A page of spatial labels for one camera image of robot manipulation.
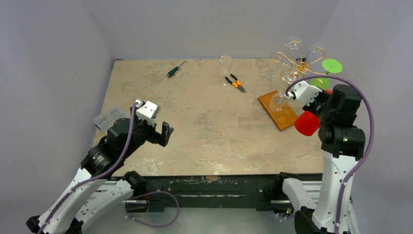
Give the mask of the clear champagne flute with label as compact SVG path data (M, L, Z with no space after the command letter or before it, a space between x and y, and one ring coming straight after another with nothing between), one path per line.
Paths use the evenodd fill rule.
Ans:
M281 71L281 79L287 83L286 87L273 95L269 108L272 112L280 112L287 103L288 97L286 95L286 88L298 79L299 73L296 70Z

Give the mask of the green plastic goblet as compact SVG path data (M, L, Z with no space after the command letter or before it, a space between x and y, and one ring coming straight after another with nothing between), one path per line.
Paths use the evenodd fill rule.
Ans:
M325 75L337 75L343 70L342 64L338 60L332 58L323 60L321 65L325 70ZM314 78L311 79L309 83L322 90L328 90L330 87L330 80L328 78Z

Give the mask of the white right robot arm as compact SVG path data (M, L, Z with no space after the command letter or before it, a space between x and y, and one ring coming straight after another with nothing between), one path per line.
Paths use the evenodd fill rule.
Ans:
M297 84L294 94L299 99L314 92L304 110L319 123L323 152L319 198L315 202L303 182L292 177L276 182L273 191L279 198L289 198L297 234L350 234L353 174L363 159L366 141L364 131L354 125L362 96L349 85L336 85L331 92L304 85Z

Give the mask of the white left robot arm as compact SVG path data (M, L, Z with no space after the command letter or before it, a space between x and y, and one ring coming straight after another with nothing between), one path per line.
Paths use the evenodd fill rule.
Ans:
M166 122L158 133L155 124L137 117L116 120L88 151L59 199L44 214L30 217L26 226L34 234L80 234L123 200L148 202L151 195L161 194L148 190L146 180L135 171L125 173L111 187L105 184L140 146L150 142L165 147L172 132Z

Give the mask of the wooden rack base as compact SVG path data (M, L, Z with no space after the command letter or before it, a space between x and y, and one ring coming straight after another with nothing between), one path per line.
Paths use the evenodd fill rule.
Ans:
M288 103L284 102L284 105L281 105L282 98L279 96L278 90L258 97L258 101L279 131L293 126L298 118Z

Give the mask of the clear round wine glass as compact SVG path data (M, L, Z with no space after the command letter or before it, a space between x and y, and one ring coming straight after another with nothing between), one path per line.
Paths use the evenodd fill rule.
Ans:
M302 40L299 39L298 37L288 37L285 43L285 46L287 48L287 57L291 65L294 65L297 61L302 60L302 56L304 53L304 48L303 48L303 43Z

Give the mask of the gold wire glass rack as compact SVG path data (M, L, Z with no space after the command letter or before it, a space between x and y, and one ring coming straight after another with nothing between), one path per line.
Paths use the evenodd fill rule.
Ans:
M304 44L303 44L303 48L304 48L304 53L303 53L303 56L302 56L302 60L297 61L296 63L294 63L294 65L291 65L289 62L287 62L287 60L289 60L289 58L286 55L287 51L285 53L281 52L281 51L274 52L274 53L271 54L271 59L275 63L280 63L283 66L287 66L288 70L298 71L299 76L303 76L303 75L307 75L307 74L321 75L322 73L315 72L315 71L308 68L308 64L306 63L306 59L307 59L307 56L309 54L309 48L307 48Z

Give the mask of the red plastic goblet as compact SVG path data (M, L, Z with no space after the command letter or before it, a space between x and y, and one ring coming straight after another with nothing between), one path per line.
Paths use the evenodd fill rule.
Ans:
M320 94L331 94L331 90L323 90ZM319 128L320 120L309 111L309 106L303 106L304 112L295 120L294 127L304 136L312 136Z

